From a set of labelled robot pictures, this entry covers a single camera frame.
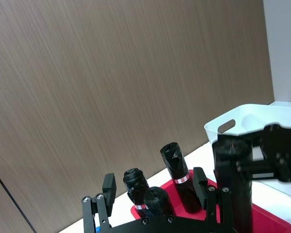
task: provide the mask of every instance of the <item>black tape wrapping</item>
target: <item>black tape wrapping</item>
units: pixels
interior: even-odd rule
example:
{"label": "black tape wrapping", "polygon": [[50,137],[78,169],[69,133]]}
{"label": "black tape wrapping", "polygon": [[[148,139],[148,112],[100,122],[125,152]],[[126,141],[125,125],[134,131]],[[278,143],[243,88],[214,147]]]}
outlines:
{"label": "black tape wrapping", "polygon": [[[123,182],[127,189],[129,199],[135,205],[144,205],[144,195],[149,189],[149,185],[143,175],[143,172],[137,168],[132,168],[124,173]],[[147,209],[136,209],[141,217],[151,216]]]}
{"label": "black tape wrapping", "polygon": [[181,179],[189,173],[178,143],[165,145],[161,149],[161,155],[173,180]]}
{"label": "black tape wrapping", "polygon": [[193,180],[185,163],[180,146],[176,142],[169,143],[161,149],[162,158],[173,180],[189,175],[183,183],[175,183],[177,193],[184,209],[188,213],[195,213],[201,209],[200,201],[193,187]]}
{"label": "black tape wrapping", "polygon": [[162,188],[149,188],[145,192],[144,202],[154,216],[175,215],[168,193]]}
{"label": "black tape wrapping", "polygon": [[219,135],[212,149],[218,188],[231,190],[235,230],[252,233],[252,181],[236,170],[237,161],[252,161],[251,142],[236,136]]}

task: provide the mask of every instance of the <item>wooden wall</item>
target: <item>wooden wall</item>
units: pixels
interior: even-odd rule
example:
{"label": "wooden wall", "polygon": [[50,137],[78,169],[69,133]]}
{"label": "wooden wall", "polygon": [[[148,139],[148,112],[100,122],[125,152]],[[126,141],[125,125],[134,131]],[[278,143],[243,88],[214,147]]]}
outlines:
{"label": "wooden wall", "polygon": [[33,233],[0,184],[0,233]]}
{"label": "wooden wall", "polygon": [[262,0],[0,0],[0,177],[39,233],[114,172],[274,100]]}

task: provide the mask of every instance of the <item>white table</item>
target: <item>white table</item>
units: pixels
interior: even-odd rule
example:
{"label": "white table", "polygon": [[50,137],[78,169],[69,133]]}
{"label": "white table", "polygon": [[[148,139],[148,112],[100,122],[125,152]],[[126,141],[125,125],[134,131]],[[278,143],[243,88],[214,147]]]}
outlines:
{"label": "white table", "polygon": [[[187,155],[185,157],[185,161],[189,169],[200,166],[204,169],[206,176],[215,181],[213,173],[213,154],[211,144],[209,142]],[[148,183],[149,186],[161,186],[168,180],[170,180],[170,175],[168,170],[164,169],[149,178]],[[291,196],[277,191],[276,189],[273,189],[261,182],[253,182],[252,201],[259,207],[291,224]],[[109,218],[110,224],[115,227],[123,223],[133,221],[134,217],[130,213],[132,206],[133,204],[128,198],[127,193],[117,197],[113,205],[112,216]],[[98,226],[99,219],[97,217],[95,217],[95,222]],[[83,219],[67,227],[60,233],[83,233]]]}

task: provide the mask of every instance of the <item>red tray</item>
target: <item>red tray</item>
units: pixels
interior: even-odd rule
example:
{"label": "red tray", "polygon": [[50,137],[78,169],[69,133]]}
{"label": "red tray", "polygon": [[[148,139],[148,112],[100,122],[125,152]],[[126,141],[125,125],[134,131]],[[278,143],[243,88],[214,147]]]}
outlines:
{"label": "red tray", "polygon": [[[216,183],[212,180],[208,179],[208,185],[216,186]],[[172,180],[168,181],[167,183],[161,186],[162,189],[166,190],[170,201],[174,207],[176,215],[179,217],[187,217],[193,219],[204,220],[206,217],[206,211],[201,210],[194,214],[187,213],[181,200],[177,194],[176,187]],[[266,210],[258,207],[257,205],[253,204],[253,232],[254,233],[291,233],[291,224],[278,218],[277,216],[267,212]],[[131,213],[135,217],[135,219],[139,219],[140,216],[136,212],[135,208],[132,206]],[[219,222],[219,210],[217,207],[217,220]]]}

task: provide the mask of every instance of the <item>white wall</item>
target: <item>white wall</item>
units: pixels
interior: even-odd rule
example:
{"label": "white wall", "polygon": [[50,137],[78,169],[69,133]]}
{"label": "white wall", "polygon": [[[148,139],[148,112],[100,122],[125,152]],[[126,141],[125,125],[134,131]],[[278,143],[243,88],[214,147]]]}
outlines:
{"label": "white wall", "polygon": [[291,101],[291,0],[264,0],[274,95]]}

